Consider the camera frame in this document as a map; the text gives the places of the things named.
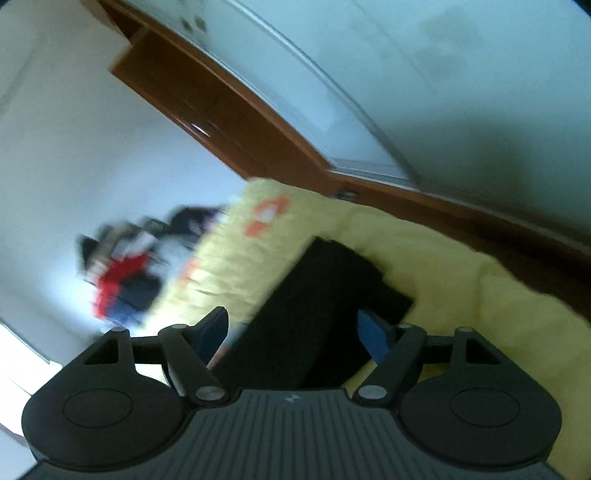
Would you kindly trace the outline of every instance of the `bed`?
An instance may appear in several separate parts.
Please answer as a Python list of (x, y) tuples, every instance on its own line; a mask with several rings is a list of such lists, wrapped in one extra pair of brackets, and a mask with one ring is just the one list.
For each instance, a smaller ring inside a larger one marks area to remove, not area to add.
[[(193, 325), (216, 306), (232, 324), (248, 324), (315, 236), (363, 255), (388, 285), (414, 299), (406, 322), (431, 335), (474, 327), (535, 378), (563, 413), (549, 464), (569, 480), (591, 477), (588, 322), (522, 285), (494, 258), (371, 207), (250, 181), (153, 305), (142, 334)], [(365, 365), (344, 386), (353, 391), (374, 367)]]

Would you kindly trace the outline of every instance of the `window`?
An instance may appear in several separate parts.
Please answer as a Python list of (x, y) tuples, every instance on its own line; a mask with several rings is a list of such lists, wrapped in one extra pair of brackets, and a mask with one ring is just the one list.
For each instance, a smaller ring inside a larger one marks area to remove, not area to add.
[(61, 365), (42, 356), (0, 318), (0, 424), (22, 435), (22, 409)]

